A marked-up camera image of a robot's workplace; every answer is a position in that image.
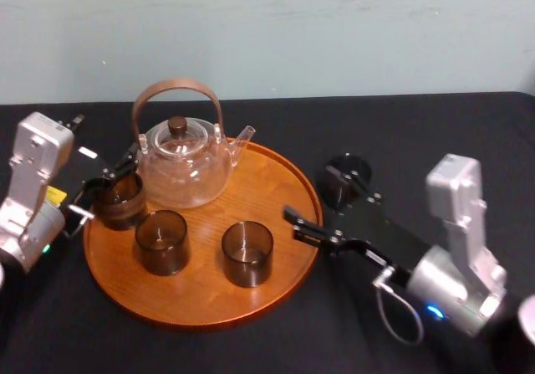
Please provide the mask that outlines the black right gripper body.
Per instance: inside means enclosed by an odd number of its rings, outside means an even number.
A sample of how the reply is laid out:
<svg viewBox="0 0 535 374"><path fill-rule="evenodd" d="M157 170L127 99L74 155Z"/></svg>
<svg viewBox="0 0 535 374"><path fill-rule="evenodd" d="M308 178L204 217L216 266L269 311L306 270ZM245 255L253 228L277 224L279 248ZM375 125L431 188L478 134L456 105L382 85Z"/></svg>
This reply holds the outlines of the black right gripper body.
<svg viewBox="0 0 535 374"><path fill-rule="evenodd" d="M382 201L375 194L356 197L336 210L329 209L329 227L341 231L346 239L363 241L365 250L359 254L379 266L393 267L391 281L406 286L431 246L388 218Z"/></svg>

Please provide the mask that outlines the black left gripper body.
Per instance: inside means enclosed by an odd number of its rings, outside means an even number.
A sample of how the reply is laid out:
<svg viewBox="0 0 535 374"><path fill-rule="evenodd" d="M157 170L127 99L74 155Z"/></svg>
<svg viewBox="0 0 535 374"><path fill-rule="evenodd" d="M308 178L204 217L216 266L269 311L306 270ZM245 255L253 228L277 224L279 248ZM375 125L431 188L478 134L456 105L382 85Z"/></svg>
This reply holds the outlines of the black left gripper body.
<svg viewBox="0 0 535 374"><path fill-rule="evenodd" d="M76 234L93 217L93 206L82 206L84 184L92 178L104 177L110 167L103 158L89 148L74 148L67 163L47 186L45 200L63 215L61 234Z"/></svg>

